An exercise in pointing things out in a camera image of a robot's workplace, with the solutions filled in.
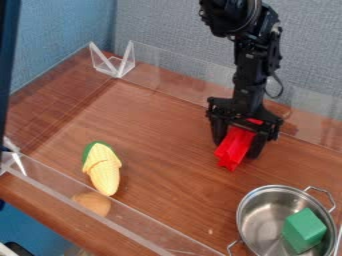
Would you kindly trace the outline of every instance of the wooden table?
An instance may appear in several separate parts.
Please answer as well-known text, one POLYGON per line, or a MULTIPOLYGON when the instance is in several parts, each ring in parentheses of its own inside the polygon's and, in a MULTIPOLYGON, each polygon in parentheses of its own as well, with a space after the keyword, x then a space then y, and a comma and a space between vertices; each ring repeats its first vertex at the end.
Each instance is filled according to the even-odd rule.
MULTIPOLYGON (((131 76, 143 76, 147 68, 154 67, 138 65, 131 76)), ((165 88, 185 86, 180 75, 159 72, 165 88)), ((305 122, 308 118, 336 122, 300 111, 294 116, 305 122)), ((308 123, 297 120, 296 127, 301 125, 308 123)), ((288 124, 285 129, 292 133, 293 127, 288 124)), ((333 217, 341 223, 341 153, 284 135, 269 143, 260 159, 246 160, 234 173, 226 171, 213 155, 205 108, 97 73, 87 50, 15 93, 7 135, 27 155, 86 184, 91 183, 82 173, 85 146, 95 140, 110 143, 125 163, 114 197, 224 253, 238 238, 240 201, 260 186, 329 189, 339 202, 333 217)), ((154 255, 9 173, 0 178, 0 198, 97 255, 154 255)), ((326 198, 320 198, 329 207, 326 198)), ((245 254, 238 248, 237 255, 245 254)))

